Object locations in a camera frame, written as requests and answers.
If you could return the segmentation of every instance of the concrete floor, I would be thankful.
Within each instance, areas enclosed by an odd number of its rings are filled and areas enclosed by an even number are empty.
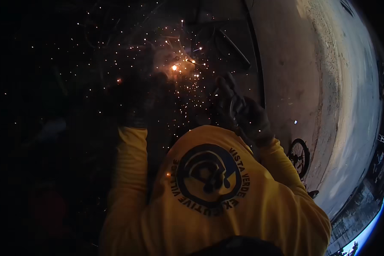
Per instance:
[[[285,150],[306,141],[304,183],[320,190],[315,202],[329,218],[369,164],[381,110],[374,48],[354,14],[323,0],[256,1],[251,10],[272,129]]]

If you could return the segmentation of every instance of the tree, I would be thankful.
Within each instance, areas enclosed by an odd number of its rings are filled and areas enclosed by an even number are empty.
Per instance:
[[[353,250],[347,254],[347,256],[354,256],[358,249],[358,242],[354,242]]]
[[[338,252],[334,253],[332,256],[344,256],[346,255],[347,253],[343,253],[344,249],[341,248]]]
[[[350,252],[344,252],[344,248],[341,248],[338,252],[334,253],[332,256],[354,256],[358,249],[358,242],[354,242],[353,250]]]

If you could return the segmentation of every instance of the bicycle wheel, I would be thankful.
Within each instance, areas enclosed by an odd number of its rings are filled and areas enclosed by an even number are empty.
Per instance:
[[[287,157],[292,162],[298,176],[306,176],[310,166],[310,151],[302,139],[295,139],[289,148]]]

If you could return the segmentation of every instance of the circular logo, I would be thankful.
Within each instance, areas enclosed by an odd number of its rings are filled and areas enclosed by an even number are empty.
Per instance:
[[[236,196],[241,175],[233,156],[224,148],[202,144],[179,161],[176,180],[181,193],[208,208]]]

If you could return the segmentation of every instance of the black glove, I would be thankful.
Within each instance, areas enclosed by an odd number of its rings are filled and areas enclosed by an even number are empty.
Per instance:
[[[246,107],[237,115],[237,123],[244,134],[258,147],[270,145],[274,138],[266,110],[251,98],[245,97]]]
[[[270,145],[274,134],[271,132],[266,111],[254,100],[244,97],[230,73],[216,78],[219,88],[218,112],[228,118],[231,130],[244,140],[249,139],[258,147]]]
[[[136,87],[136,93],[131,95],[132,103],[120,126],[146,129],[148,113],[153,109],[167,81],[168,77],[164,73],[154,74],[148,80],[134,79],[130,86]]]

